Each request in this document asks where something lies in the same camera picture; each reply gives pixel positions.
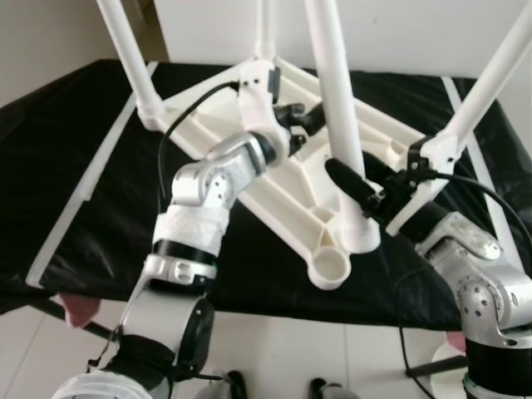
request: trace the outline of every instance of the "white wall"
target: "white wall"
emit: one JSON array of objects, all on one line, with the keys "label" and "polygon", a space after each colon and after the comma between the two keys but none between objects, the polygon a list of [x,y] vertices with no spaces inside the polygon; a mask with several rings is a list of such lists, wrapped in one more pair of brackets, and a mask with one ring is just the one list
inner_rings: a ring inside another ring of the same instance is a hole
[{"label": "white wall", "polygon": [[[304,1],[275,1],[279,55],[312,67]],[[337,3],[351,69],[478,77],[526,1]],[[256,0],[155,0],[155,5],[171,61],[235,64],[253,54]],[[520,134],[530,137],[530,68],[521,68],[510,86],[503,93],[507,111]]]},{"label": "white wall", "polygon": [[[142,29],[134,0],[124,0]],[[0,1],[0,106],[99,58],[116,57],[95,0]]]}]

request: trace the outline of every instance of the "black shoe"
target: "black shoe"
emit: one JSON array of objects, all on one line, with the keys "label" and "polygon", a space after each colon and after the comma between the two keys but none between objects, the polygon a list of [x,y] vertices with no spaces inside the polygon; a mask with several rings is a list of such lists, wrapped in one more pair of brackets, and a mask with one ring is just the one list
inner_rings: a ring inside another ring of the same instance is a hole
[{"label": "black shoe", "polygon": [[229,383],[231,384],[231,399],[248,399],[246,382],[241,372],[233,370],[227,373]]},{"label": "black shoe", "polygon": [[322,399],[322,388],[327,385],[323,378],[314,378],[308,384],[307,399]]}]

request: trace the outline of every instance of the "black plastic cover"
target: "black plastic cover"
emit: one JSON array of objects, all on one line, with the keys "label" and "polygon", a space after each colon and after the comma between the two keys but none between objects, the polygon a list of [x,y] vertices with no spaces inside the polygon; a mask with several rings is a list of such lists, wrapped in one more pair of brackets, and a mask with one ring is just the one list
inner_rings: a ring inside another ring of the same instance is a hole
[{"label": "black plastic cover", "polygon": [[[224,66],[161,64],[153,81],[163,98],[224,70]],[[452,116],[440,78],[353,72],[355,95],[434,135]],[[473,81],[457,79],[461,95]],[[24,279],[101,140],[131,93],[121,65],[100,61],[65,76],[0,110],[0,313],[55,292],[127,300],[139,276],[157,212],[156,154],[160,133],[133,115],[90,202],[57,249],[42,284]],[[532,165],[498,104],[476,129],[500,194],[532,229]],[[169,146],[167,170],[190,161]],[[459,174],[472,176],[467,156]],[[492,230],[479,193],[450,183],[437,201]],[[529,255],[513,229],[527,267]],[[392,289],[420,268],[411,244],[383,235],[371,254],[353,255],[350,278],[335,291],[308,280],[306,265],[280,238],[237,203],[219,256],[209,300],[218,310],[340,323],[396,325]],[[409,278],[397,295],[401,322],[410,327],[457,329],[460,316],[449,288],[432,271]]]}]

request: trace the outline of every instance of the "black cloth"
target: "black cloth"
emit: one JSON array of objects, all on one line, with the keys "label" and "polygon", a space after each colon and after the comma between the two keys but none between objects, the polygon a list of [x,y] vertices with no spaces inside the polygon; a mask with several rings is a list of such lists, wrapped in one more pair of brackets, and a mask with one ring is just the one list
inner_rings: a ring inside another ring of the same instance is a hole
[{"label": "black cloth", "polygon": [[[163,98],[223,71],[225,66],[160,64],[153,75]],[[427,135],[453,112],[438,77],[352,72],[357,98]],[[474,81],[455,80],[465,96]],[[91,201],[81,207],[42,278],[47,291],[25,285],[37,251],[131,94],[117,61],[99,61],[0,110],[0,313],[55,292],[127,300],[150,252],[157,213],[156,153],[160,133],[128,121]],[[532,229],[532,164],[495,103],[475,131],[495,186]],[[170,145],[170,171],[190,162]],[[467,155],[458,174],[472,176]],[[482,196],[450,183],[437,198],[492,231]],[[521,256],[530,266],[522,238]],[[280,238],[237,203],[219,256],[210,298],[218,310],[339,323],[396,325],[392,288],[425,265],[402,236],[382,235],[371,254],[352,255],[352,273],[335,291],[308,280],[306,265]],[[433,272],[419,273],[397,295],[401,323],[457,329],[450,289]]]}]

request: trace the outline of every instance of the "floor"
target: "floor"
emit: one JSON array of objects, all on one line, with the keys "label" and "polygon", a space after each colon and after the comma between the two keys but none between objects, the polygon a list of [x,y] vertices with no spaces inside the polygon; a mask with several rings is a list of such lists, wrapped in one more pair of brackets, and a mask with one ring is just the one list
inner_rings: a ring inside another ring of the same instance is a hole
[{"label": "floor", "polygon": [[[96,320],[112,328],[123,307],[106,301]],[[408,330],[406,339],[416,365],[431,359],[443,336]],[[1,316],[0,399],[50,398],[65,380],[85,371],[104,343],[32,308]],[[218,313],[204,371],[233,369],[244,373],[253,399],[303,399],[313,377],[339,382],[362,399],[423,397],[404,377],[396,328]],[[181,383],[173,398],[190,399],[205,384]]]}]

